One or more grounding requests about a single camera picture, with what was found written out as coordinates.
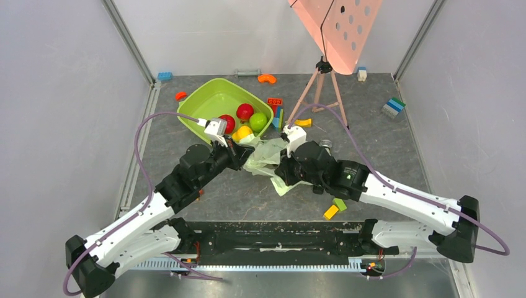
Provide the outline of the pale green plastic bag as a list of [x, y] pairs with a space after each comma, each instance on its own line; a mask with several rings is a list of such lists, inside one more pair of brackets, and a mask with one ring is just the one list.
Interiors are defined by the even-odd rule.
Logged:
[[250, 142], [246, 138], [242, 139], [241, 144], [254, 147], [254, 152], [245, 162], [243, 169], [252, 175], [268, 176], [279, 196], [285, 195], [294, 188], [294, 186], [287, 186], [284, 180], [275, 174], [280, 163], [280, 152], [286, 149], [287, 142], [281, 138], [261, 140], [255, 137]]

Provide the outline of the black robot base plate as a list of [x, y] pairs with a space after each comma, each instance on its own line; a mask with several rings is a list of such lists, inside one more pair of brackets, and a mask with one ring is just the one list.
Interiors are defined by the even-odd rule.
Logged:
[[200, 265], [324, 266], [349, 258], [398, 255], [372, 240], [374, 220], [364, 222], [186, 222], [169, 221], [181, 242], [169, 252], [196, 255]]

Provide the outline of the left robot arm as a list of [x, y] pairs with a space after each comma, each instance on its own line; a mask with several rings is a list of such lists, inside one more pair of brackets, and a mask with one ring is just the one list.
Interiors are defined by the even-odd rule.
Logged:
[[134, 209], [90, 238], [74, 235], [68, 239], [66, 265], [80, 293], [85, 297], [103, 293], [115, 281], [115, 253], [122, 245], [187, 207], [226, 168], [241, 169], [254, 150], [230, 138], [224, 145], [214, 141], [211, 148], [192, 145], [173, 171]]

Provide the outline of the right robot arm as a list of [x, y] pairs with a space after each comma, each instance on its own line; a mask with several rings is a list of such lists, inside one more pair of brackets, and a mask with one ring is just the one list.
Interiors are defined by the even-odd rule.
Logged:
[[398, 224], [368, 220], [365, 232], [358, 237], [359, 247], [366, 253], [381, 247], [435, 246], [451, 260], [474, 261], [479, 228], [464, 218], [479, 219], [479, 202], [474, 197], [447, 199], [413, 188], [389, 188], [387, 183], [394, 182], [386, 176], [356, 161], [336, 160], [315, 141], [291, 153], [281, 150], [275, 173], [287, 186], [310, 183], [315, 194], [326, 192], [337, 199], [379, 205], [413, 219]]

